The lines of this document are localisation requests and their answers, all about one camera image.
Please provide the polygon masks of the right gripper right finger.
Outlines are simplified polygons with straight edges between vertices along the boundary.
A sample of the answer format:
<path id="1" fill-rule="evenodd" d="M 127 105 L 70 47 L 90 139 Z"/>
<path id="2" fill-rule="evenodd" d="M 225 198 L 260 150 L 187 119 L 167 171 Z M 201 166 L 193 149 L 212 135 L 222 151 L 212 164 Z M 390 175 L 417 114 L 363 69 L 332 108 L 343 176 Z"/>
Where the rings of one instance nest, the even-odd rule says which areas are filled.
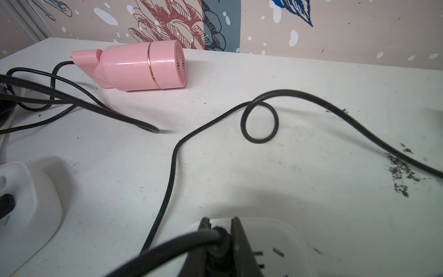
<path id="1" fill-rule="evenodd" d="M 231 220 L 233 260 L 236 277 L 263 277 L 248 238 L 238 217 Z"/>

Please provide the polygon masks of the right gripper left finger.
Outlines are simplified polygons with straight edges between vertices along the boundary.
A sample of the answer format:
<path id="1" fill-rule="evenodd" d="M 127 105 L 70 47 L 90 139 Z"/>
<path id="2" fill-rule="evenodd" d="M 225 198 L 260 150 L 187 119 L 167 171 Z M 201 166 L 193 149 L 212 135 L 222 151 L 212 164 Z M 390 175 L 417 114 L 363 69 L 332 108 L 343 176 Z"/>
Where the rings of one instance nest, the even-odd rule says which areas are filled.
<path id="1" fill-rule="evenodd" d="M 203 218 L 197 229 L 197 240 L 192 243 L 194 249 L 188 252 L 181 268 L 179 277 L 208 277 L 207 245 L 211 242 L 211 223 L 209 218 Z"/>

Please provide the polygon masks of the pink blow dryer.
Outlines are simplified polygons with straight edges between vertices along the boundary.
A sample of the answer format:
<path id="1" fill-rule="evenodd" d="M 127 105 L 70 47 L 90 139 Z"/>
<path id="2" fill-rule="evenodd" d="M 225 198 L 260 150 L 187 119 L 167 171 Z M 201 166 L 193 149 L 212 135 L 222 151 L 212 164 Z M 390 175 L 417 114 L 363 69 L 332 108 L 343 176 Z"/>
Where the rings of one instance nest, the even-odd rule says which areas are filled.
<path id="1" fill-rule="evenodd" d="M 71 58 L 104 89 L 169 90 L 184 88 L 187 83 L 185 56 L 177 40 L 74 51 Z"/>

